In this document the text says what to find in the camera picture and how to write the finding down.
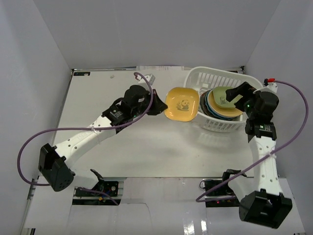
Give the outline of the square yellow panda dish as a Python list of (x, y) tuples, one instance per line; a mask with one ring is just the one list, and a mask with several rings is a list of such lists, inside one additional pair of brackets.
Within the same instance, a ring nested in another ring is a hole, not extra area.
[(200, 97), (194, 89), (175, 87), (168, 92), (165, 104), (168, 108), (164, 114), (168, 119), (189, 122), (198, 114)]

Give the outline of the square green panda dish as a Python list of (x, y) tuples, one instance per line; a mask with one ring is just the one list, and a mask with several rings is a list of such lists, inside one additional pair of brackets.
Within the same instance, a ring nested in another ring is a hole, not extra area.
[(226, 90), (229, 89), (232, 89), (232, 87), (219, 86), (213, 89), (214, 101), (220, 108), (235, 109), (235, 103), (242, 98), (242, 96), (239, 94), (231, 102), (227, 101)]

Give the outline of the round yellow plate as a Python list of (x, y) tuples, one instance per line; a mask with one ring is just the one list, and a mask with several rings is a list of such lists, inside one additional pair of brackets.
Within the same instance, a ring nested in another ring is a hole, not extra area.
[(207, 96), (207, 100), (208, 100), (208, 106), (211, 108), (211, 110), (224, 117), (224, 118), (236, 118), (240, 115), (243, 114), (242, 111), (234, 108), (234, 109), (225, 109), (225, 108), (221, 108), (219, 107), (216, 102), (215, 102), (215, 99), (214, 99), (214, 96), (213, 96), (213, 92), (211, 91), (208, 96)]

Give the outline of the round blue plate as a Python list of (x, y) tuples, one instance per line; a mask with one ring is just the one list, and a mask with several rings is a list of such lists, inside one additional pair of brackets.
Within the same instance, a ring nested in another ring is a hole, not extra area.
[(207, 93), (206, 94), (206, 96), (205, 96), (205, 105), (206, 105), (206, 107), (207, 107), (207, 109), (208, 109), (208, 111), (215, 117), (215, 118), (218, 118), (218, 119), (221, 119), (221, 120), (233, 120), (234, 119), (234, 117), (222, 117), (221, 115), (219, 115), (219, 114), (216, 114), (212, 109), (211, 109), (211, 107), (209, 106), (209, 103), (208, 103), (208, 97), (209, 97), (209, 93)]

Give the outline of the teal scalloped plate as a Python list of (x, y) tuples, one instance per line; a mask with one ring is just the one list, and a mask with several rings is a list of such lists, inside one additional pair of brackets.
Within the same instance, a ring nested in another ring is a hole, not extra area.
[(209, 107), (209, 103), (208, 103), (208, 95), (210, 93), (210, 90), (208, 90), (205, 95), (204, 95), (204, 102), (205, 102), (205, 106), (208, 110), (208, 112), (214, 116), (215, 118), (220, 118), (210, 107)]

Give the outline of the dark red rimmed plate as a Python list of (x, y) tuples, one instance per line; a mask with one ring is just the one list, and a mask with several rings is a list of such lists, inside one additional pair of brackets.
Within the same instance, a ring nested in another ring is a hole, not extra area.
[(204, 102), (204, 95), (206, 92), (202, 93), (200, 95), (200, 108), (203, 114), (210, 116), (211, 114), (208, 112), (206, 106), (205, 106), (205, 102)]

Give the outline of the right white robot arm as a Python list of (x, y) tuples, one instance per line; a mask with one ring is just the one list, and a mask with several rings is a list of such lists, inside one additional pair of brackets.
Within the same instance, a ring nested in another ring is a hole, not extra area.
[(239, 200), (239, 218), (273, 229), (278, 229), (292, 209), (292, 200), (283, 195), (279, 184), (276, 156), (276, 128), (271, 121), (279, 104), (272, 84), (256, 89), (248, 82), (226, 90), (226, 100), (231, 102), (239, 95), (235, 107), (246, 113), (245, 133), (252, 152), (254, 181), (249, 183), (245, 175), (227, 178), (221, 182), (221, 190)]

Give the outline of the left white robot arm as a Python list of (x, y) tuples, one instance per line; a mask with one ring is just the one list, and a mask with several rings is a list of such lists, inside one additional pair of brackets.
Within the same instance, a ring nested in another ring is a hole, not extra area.
[(55, 192), (70, 185), (86, 188), (92, 195), (103, 191), (103, 177), (95, 170), (77, 170), (75, 163), (88, 151), (124, 128), (133, 120), (148, 115), (158, 115), (168, 106), (155, 90), (148, 91), (132, 85), (122, 98), (117, 99), (90, 126), (68, 140), (55, 146), (45, 144), (40, 150), (39, 171)]

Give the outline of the white plastic dish bin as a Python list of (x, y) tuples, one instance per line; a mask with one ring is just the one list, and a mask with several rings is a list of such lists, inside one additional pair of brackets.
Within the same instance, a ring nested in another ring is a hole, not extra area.
[[(235, 88), (243, 82), (248, 82), (257, 89), (263, 87), (261, 82), (252, 76), (209, 67), (192, 68), (185, 78), (184, 87), (192, 88), (196, 90), (199, 95), (202, 95), (205, 92), (213, 91), (216, 87)], [(246, 124), (246, 119), (246, 115), (241, 114), (234, 118), (234, 120), (222, 120), (206, 115), (202, 108), (199, 108), (197, 116), (193, 121), (208, 131), (232, 133), (242, 129)]]

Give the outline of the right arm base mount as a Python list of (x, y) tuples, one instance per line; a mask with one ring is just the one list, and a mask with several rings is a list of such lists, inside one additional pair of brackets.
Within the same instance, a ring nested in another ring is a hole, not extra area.
[[(203, 179), (199, 183), (200, 189), (203, 191), (207, 191), (214, 186), (220, 184), (222, 182), (221, 179)], [(207, 208), (231, 208), (231, 207), (238, 207), (239, 201), (237, 198), (227, 199), (224, 198), (228, 197), (234, 197), (235, 194), (233, 190), (229, 188), (228, 185), (224, 185), (220, 187), (219, 189), (216, 189), (215, 191), (209, 193), (207, 196), (205, 196), (205, 199), (211, 199), (211, 198), (219, 198), (218, 201), (210, 201), (206, 202), (205, 205)]]

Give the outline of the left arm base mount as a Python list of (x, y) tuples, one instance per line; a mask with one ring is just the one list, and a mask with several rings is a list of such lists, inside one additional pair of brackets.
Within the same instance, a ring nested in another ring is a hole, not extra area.
[(76, 189), (72, 204), (81, 206), (118, 206), (120, 204), (118, 181), (99, 182), (91, 190), (92, 192)]

